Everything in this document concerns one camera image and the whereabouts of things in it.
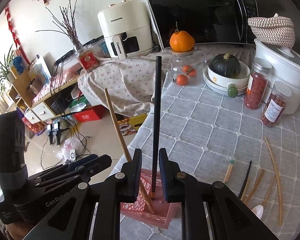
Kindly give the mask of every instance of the chopstick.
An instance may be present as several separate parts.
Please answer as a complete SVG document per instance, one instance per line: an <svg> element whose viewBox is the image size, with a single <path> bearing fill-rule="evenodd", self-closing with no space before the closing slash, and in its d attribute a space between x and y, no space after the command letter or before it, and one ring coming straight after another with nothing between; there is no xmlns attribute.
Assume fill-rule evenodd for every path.
<svg viewBox="0 0 300 240"><path fill-rule="evenodd" d="M263 174L265 173L265 170L264 169L261 169L261 172L260 174L258 175L257 179L256 179L256 182L255 184L253 185L253 188L251 190L251 192L249 193L248 197L245 199L244 203L247 205L248 202L250 201L250 199L252 198L253 194L255 193L255 191L257 190L260 182L261 182L261 179L263 177Z"/></svg>
<svg viewBox="0 0 300 240"><path fill-rule="evenodd" d="M247 191L247 189L248 189L249 181L250 181L250 178L247 179L246 185L244 186L243 193L242 193L242 196L241 196L241 198L240 198L240 200L241 200L242 202L243 202L244 196L245 196L245 194L246 194L246 191Z"/></svg>
<svg viewBox="0 0 300 240"><path fill-rule="evenodd" d="M271 188L272 188L272 184L273 184L273 182L274 182L274 179L275 179L275 175L274 175L274 176L272 177L272 179L271 179L271 183L270 183L270 185L269 185L269 188L268 188L268 191L267 191L265 200L264 200L263 203L262 203L263 207L265 207L266 204L267 204L267 201L268 201L268 198L269 198L269 195L270 195L270 192L271 192Z"/></svg>
<svg viewBox="0 0 300 240"><path fill-rule="evenodd" d="M249 163L249 168L247 170L246 177L244 178L244 181L243 181L243 184L242 184L242 188L241 188L239 196L238 196L238 198L240 198L240 199L242 198L242 195L244 195L244 193L245 193L244 190L246 188L246 184L247 184L247 181L248 181L251 164L252 164L252 161L250 161L250 163Z"/></svg>
<svg viewBox="0 0 300 240"><path fill-rule="evenodd" d="M232 172L232 169L233 169L233 164L234 164L234 161L231 160L230 161L230 164L228 166L228 169L227 169L227 172L226 172L226 175L225 175L225 178L223 179L223 183L226 184L230 178L230 175L231 175L231 172Z"/></svg>
<svg viewBox="0 0 300 240"><path fill-rule="evenodd" d="M268 143L267 137L265 137L265 141L266 141L266 144L267 144L270 156L271 156L272 166L273 166L275 177L277 180L278 196L279 196L279 226L281 226L282 225L282 192L281 192L280 177L279 177L277 165L275 163L274 155L273 155L270 145Z"/></svg>
<svg viewBox="0 0 300 240"><path fill-rule="evenodd" d="M111 99L110 99L110 96L109 96L109 93L108 93L107 89L105 89L105 95L106 95L106 100L107 100L107 103L108 103L108 108L109 108L109 111L110 111L111 119L112 119L112 122L113 122L113 125L114 125L114 128L115 128L115 131L117 133L117 136L119 138L119 141L121 143L121 147L122 147L122 150L124 152L124 156L126 157L127 162L131 162L132 158L131 158L130 153L128 151L126 142L124 141L123 135L122 135L122 133L120 131L118 120L117 120L117 118L115 116L115 113L114 113L114 110L113 110L113 107L112 107L112 103L111 103ZM154 209L153 209L150 197L148 196L148 194L146 192L146 189L143 186L143 183L141 181L140 181L140 184L139 184L139 191L141 192L143 198L145 199L146 204L147 204L150 212L152 214L154 214Z"/></svg>
<svg viewBox="0 0 300 240"><path fill-rule="evenodd" d="M230 169L231 169L231 165L232 165L232 164L229 164L229 166L228 166L228 169L227 169L225 178L223 179L223 183L226 183L226 182L227 182L227 178L228 178L228 175L229 175L229 172L230 172Z"/></svg>
<svg viewBox="0 0 300 240"><path fill-rule="evenodd" d="M157 56L155 62L151 200L155 199L155 185L157 180L157 167L158 167L160 108L161 108L161 65L162 65L162 57Z"/></svg>

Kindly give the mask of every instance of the table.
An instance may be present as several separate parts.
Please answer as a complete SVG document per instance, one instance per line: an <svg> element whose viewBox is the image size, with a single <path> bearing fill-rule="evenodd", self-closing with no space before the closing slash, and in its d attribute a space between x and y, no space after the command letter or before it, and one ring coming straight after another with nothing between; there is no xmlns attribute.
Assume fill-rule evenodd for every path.
<svg viewBox="0 0 300 240"><path fill-rule="evenodd" d="M250 200L250 208L261 204L274 175L267 136L280 165L283 225L278 226L278 194L276 184L265 206L262 221L280 240L294 239L300 232L300 106L295 114L284 115L274 128L259 120L262 108L243 107L242 97L229 98L211 91L204 82L195 87L180 87L166 78L162 91L159 147L165 147L169 159L178 162L182 171L199 181L223 180L230 160L234 168L228 187L239 194L249 161L252 160L250 186L257 171L264 177ZM141 148L142 167L151 169L153 113L150 112L128 149ZM111 174L119 172L125 162L119 160ZM121 216L121 240L181 239L181 213L168 229L154 228Z"/></svg>

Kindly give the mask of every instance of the wooden chopstick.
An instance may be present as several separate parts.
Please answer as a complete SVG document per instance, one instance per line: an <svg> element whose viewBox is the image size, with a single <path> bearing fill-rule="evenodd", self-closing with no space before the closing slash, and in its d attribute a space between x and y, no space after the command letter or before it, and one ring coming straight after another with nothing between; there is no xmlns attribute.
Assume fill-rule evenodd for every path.
<svg viewBox="0 0 300 240"><path fill-rule="evenodd" d="M230 170L229 170L228 176L227 176L227 178L226 178L226 183L227 183L228 180L230 179L230 175L231 175L232 169L233 169L233 164L231 164L231 166L230 166Z"/></svg>
<svg viewBox="0 0 300 240"><path fill-rule="evenodd" d="M250 178L247 178L246 185L244 186L243 193L242 193L242 196L240 198L241 201L244 200L244 196L246 195L246 191L248 189L249 181L250 181Z"/></svg>
<svg viewBox="0 0 300 240"><path fill-rule="evenodd" d="M267 201L268 201L268 198L269 198L269 195L270 195L270 192L271 192L271 188L272 188L272 184L273 184L273 182L274 182L274 179L275 179L275 175L274 175L274 176L272 177L272 179L271 179L271 183L270 183L270 185L269 185L269 188L268 188L268 191L267 191L265 200L264 200L263 203L262 203L263 207L265 207L266 204L267 204Z"/></svg>
<svg viewBox="0 0 300 240"><path fill-rule="evenodd" d="M280 177L279 177L279 172L278 172L277 165L275 163L274 155L272 153L272 150L271 150L270 145L268 143L268 139L266 137L265 137L265 141L266 141L266 144L267 144L270 156L271 156L272 166L273 166L275 177L276 177L276 180L277 180L278 196L279 196L279 226L281 226L282 225L282 192L281 192Z"/></svg>
<svg viewBox="0 0 300 240"><path fill-rule="evenodd" d="M227 178L228 178L228 175L229 175L231 166L232 166L232 164L229 164L228 169L227 169L227 172L226 172L226 175L225 175L225 178L223 179L223 183L226 183L226 182L227 182Z"/></svg>
<svg viewBox="0 0 300 240"><path fill-rule="evenodd" d="M122 135L122 133L120 131L118 120L117 120L117 118L115 116L115 113L114 113L114 110L113 110L113 107L112 107L112 103L111 103L111 99L110 99L110 96L109 96L109 93L108 93L107 89L105 89L105 95L106 95L106 100L107 100L107 103L108 103L108 108L109 108L109 111L110 111L110 115L111 115L111 118L112 118L112 122L113 122L113 125L114 125L114 128L115 128L115 131L117 133L117 136L119 138L119 141L121 143L121 147L122 147L122 150L124 152L124 156L126 157L127 162L131 162L132 158L131 158L131 155L130 155L130 153L128 151L126 142L124 141L123 135ZM140 184L139 184L139 190L140 190L143 198L145 199L146 204L148 205L148 208L149 208L150 212L152 214L154 214L154 209L153 209L150 197L147 194L146 189L145 189L145 187L144 187L144 185L143 185L143 183L141 181L140 181Z"/></svg>
<svg viewBox="0 0 300 240"><path fill-rule="evenodd" d="M251 190L251 192L249 193L248 197L245 199L244 203L247 205L248 202L250 201L250 199L252 198L253 194L255 193L255 191L257 190L260 182L261 182L261 179L263 177L263 174L265 173L265 170L264 169L261 169L261 172L259 173L257 179L256 179L256 182L255 184L253 185L253 188Z"/></svg>

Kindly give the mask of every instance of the red box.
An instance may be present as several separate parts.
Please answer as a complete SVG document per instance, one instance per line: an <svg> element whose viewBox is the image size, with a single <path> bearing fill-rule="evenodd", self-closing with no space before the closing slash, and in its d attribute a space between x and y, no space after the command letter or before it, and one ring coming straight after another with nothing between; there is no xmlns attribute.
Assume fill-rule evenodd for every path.
<svg viewBox="0 0 300 240"><path fill-rule="evenodd" d="M93 106L87 110L74 114L74 116L78 119L79 122L89 122L100 120L103 116L105 111L105 107L100 106Z"/></svg>

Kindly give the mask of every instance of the floor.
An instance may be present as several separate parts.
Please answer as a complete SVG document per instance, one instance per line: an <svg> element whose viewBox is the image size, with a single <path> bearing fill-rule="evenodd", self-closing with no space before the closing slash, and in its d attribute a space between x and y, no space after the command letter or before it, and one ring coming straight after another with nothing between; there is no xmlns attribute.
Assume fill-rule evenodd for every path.
<svg viewBox="0 0 300 240"><path fill-rule="evenodd" d="M93 176L90 184L104 181L123 155L121 144L115 132L110 113L107 111L101 120L81 123L79 125L79 131L84 136L92 137L91 139L87 139L87 149L90 150L91 153L99 156L103 154L111 156L111 167ZM70 136L70 132L66 132L62 135L61 139L63 141L59 146L56 146L55 143L49 145L49 142L45 144L42 156L42 166L44 168L53 166L62 159L60 153L64 140L70 138ZM133 140L134 136L135 134L124 136L127 145ZM40 136L34 136L32 139L26 140L30 142L27 151L24 153L29 176L42 171L40 156L42 153L42 146L47 141L47 138L47 134L44 132Z"/></svg>

